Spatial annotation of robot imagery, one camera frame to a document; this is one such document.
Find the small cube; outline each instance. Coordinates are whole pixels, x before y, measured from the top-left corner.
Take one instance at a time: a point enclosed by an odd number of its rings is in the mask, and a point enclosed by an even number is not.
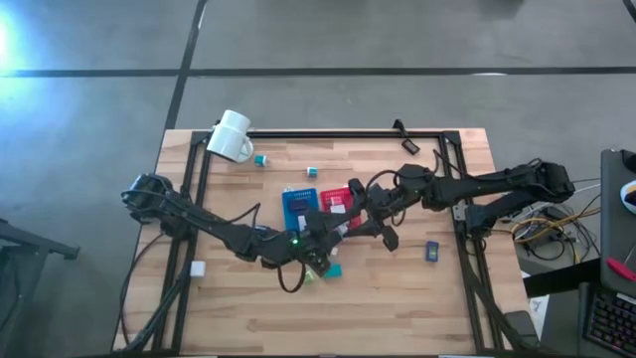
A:
[[[266,155],[256,155],[254,156],[254,164],[259,167],[264,167],[267,165],[267,156]]]
[[[190,277],[203,277],[206,275],[206,262],[192,262],[190,265]]]
[[[307,272],[305,273],[305,280],[304,280],[304,283],[311,283],[311,282],[313,282],[313,281],[315,281],[315,280],[316,280],[316,278],[314,277],[314,274],[313,274],[313,273],[311,273],[311,271],[307,271]]]
[[[307,176],[310,178],[315,178],[318,176],[318,169],[315,167],[307,167]]]
[[[331,264],[331,267],[323,276],[324,278],[336,278],[342,277],[342,267],[340,264]]]

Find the gray floor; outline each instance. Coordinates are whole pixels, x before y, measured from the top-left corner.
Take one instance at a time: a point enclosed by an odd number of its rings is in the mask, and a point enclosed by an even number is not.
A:
[[[178,69],[196,3],[5,0],[0,71]],[[192,67],[636,66],[635,35],[620,0],[222,0]],[[81,246],[49,260],[25,357],[108,350],[139,230],[119,192],[154,168],[175,82],[0,78],[0,217]],[[176,126],[232,108],[264,128],[486,127],[498,168],[539,156],[582,179],[601,149],[636,149],[634,92],[635,75],[188,79]]]

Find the black clip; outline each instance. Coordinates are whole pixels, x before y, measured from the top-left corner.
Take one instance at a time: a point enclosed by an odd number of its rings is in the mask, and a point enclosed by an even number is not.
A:
[[[404,138],[404,142],[401,143],[401,146],[406,149],[410,155],[415,155],[419,151],[419,147],[412,142],[412,140],[408,139],[408,133],[406,133],[406,129],[404,128],[404,124],[400,119],[396,119],[394,122],[393,129],[399,130],[399,135]]]

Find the blue block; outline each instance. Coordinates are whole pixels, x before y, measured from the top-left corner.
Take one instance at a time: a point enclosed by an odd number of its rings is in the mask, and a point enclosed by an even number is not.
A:
[[[331,264],[331,267],[323,276],[324,278],[342,277],[342,267],[340,264]]]
[[[437,263],[438,256],[439,256],[439,243],[436,243],[436,242],[426,243],[425,259],[430,263]]]

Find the wooden tabletop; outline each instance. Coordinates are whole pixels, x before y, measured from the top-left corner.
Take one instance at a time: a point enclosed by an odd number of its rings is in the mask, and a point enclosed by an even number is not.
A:
[[[484,129],[458,129],[468,171],[495,169]],[[181,185],[191,130],[166,132],[157,174]],[[397,139],[257,139],[256,154],[267,155],[265,168],[252,161],[233,164],[214,157],[204,207],[225,218],[262,204],[257,222],[284,229],[281,193],[285,187],[341,188],[351,178],[366,183],[383,169],[404,163],[433,167],[436,140],[414,139],[421,150],[409,155]],[[197,186],[201,158],[196,165]],[[308,179],[306,168],[318,168]],[[379,183],[391,186],[391,176]],[[477,202],[488,202],[480,198]],[[139,248],[158,234],[146,226]],[[283,292],[275,270],[260,263],[242,262],[214,237],[199,235],[196,260],[205,261],[205,277],[193,278],[182,354],[435,354],[472,353],[464,286],[448,211],[433,213],[415,205],[396,228],[399,248],[388,252],[380,238],[347,239],[333,261],[343,276],[319,279],[299,292]],[[157,307],[168,258],[170,239],[163,238],[140,261],[125,302],[131,335]],[[504,312],[528,310],[519,264],[510,236],[487,239],[486,257],[497,304]],[[440,244],[439,262],[427,263],[424,245]],[[300,267],[284,267],[288,285],[297,282]],[[485,310],[480,309],[488,336]],[[169,315],[166,341],[172,336],[174,312]],[[121,332],[115,348],[123,346]]]

